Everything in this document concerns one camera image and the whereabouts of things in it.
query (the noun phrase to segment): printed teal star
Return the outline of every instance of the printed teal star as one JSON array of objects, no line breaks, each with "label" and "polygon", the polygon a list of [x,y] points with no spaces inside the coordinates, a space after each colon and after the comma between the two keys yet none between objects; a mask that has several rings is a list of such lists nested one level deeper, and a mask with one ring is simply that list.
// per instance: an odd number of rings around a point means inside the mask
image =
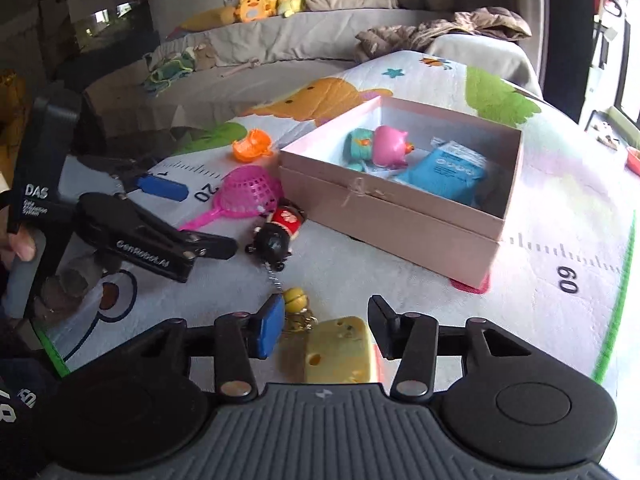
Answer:
[{"label": "printed teal star", "polygon": [[383,72],[382,75],[388,75],[391,79],[395,79],[396,77],[404,74],[402,73],[401,68],[387,68],[386,72]]}]

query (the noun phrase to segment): blue plastic packet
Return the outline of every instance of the blue plastic packet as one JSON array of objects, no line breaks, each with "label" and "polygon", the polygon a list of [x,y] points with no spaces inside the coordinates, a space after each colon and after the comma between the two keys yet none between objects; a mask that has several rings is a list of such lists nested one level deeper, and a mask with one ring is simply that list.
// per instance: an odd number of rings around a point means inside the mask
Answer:
[{"label": "blue plastic packet", "polygon": [[486,177],[486,167],[484,156],[449,141],[437,146],[396,179],[443,198],[475,206],[476,186]]}]

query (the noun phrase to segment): black gripper pad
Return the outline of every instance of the black gripper pad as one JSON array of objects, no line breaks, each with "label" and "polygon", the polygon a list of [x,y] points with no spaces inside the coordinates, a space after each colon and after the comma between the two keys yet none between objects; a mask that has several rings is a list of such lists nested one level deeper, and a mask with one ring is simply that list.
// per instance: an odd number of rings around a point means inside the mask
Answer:
[{"label": "black gripper pad", "polygon": [[268,384],[254,402],[220,408],[199,440],[155,466],[110,477],[51,465],[38,480],[109,478],[614,480],[594,463],[539,473],[483,463],[449,440],[430,410],[392,401],[378,384]]}]

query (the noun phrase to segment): orange plush toy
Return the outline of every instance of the orange plush toy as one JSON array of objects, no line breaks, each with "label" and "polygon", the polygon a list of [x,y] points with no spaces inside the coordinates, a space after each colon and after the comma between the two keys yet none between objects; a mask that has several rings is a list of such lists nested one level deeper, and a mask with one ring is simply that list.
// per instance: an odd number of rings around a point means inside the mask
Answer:
[{"label": "orange plush toy", "polygon": [[276,13],[276,0],[240,0],[236,16],[241,22],[270,18]]}]

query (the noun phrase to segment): pink box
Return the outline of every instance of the pink box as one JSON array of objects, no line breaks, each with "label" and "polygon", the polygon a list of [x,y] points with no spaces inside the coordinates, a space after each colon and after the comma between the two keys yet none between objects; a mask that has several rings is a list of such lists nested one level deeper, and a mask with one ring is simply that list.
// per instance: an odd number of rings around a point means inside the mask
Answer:
[{"label": "pink box", "polygon": [[[418,150],[432,150],[431,139],[439,137],[499,165],[507,185],[495,193],[495,216],[342,167],[347,134],[381,124],[407,131]],[[286,197],[311,220],[478,288],[497,253],[521,164],[520,130],[445,108],[376,97],[282,149],[280,177]]]}]

